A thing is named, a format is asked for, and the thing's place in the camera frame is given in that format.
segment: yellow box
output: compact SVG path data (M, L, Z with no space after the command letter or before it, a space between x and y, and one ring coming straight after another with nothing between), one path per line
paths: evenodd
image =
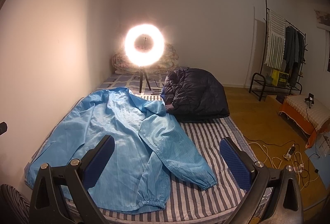
M274 86L286 87L289 74L273 69L272 78L273 78L272 84Z

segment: ring light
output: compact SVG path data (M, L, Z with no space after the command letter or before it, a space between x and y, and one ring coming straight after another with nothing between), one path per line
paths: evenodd
M134 42L141 35L149 35L153 39L153 47L148 52L136 50ZM130 29L125 40L125 52L128 59L139 67L149 66L159 60L164 51L164 38L157 27L143 24Z

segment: electronic device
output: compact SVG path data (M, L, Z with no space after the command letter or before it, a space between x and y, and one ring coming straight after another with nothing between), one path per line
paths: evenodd
M308 107L311 108L311 105L314 105L314 95L309 93L308 97L305 98L305 102L308 102Z

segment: bed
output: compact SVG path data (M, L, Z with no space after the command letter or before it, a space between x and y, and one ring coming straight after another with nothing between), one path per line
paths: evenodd
M165 73L149 75L151 91L146 86L146 81L144 80L142 93L139 93L138 73L114 74L106 79L95 91L128 87L134 94L143 99L162 100L159 87L162 86L165 77ZM245 191L238 187L226 163L221 158L219 142L223 137L229 136L240 150L247 152L253 160L257 160L242 133L230 117L211 119L205 123L181 123L180 125L212 168L217 176L218 184L206 191L202 191L198 186L183 182L171 174L171 194L165 210L129 215L100 209L109 223L173 223L181 221L183 223L223 223L235 210ZM27 164L25 171L28 170L30 163L37 157L43 145ZM270 190L267 189L255 216L262 213L269 196ZM79 214L73 201L67 199L67 204L71 212L78 216Z

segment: black clamp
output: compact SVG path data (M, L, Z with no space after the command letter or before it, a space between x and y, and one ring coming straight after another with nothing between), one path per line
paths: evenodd
M303 205L296 174L292 166L272 169L253 160L228 137L220 141L220 154L232 171L238 185L247 185L247 193L225 224L248 224L253 218L266 188L272 193L261 216L262 224L302 224Z
M32 192L29 223L75 223L62 192L64 185L85 224L108 224L87 189L95 186L113 151L114 139L105 135L81 160L58 167L42 164Z

